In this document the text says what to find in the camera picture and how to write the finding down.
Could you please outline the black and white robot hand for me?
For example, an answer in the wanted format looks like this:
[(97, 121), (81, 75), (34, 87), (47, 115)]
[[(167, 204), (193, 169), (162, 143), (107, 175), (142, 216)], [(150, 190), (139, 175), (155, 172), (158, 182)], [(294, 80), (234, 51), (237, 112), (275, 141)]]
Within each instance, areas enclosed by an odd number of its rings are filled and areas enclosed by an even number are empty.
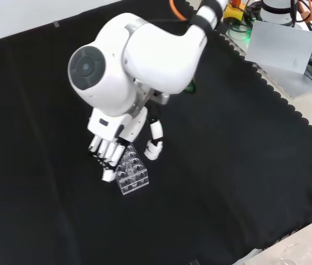
[(148, 122), (152, 138), (148, 140), (144, 155), (156, 160), (163, 149), (163, 127), (150, 106), (140, 109), (133, 117), (131, 114), (108, 116), (94, 108), (89, 118), (88, 130), (94, 134), (89, 152), (103, 166), (102, 180), (112, 182), (116, 178), (116, 168), (123, 158), (128, 145), (133, 143), (144, 124)]

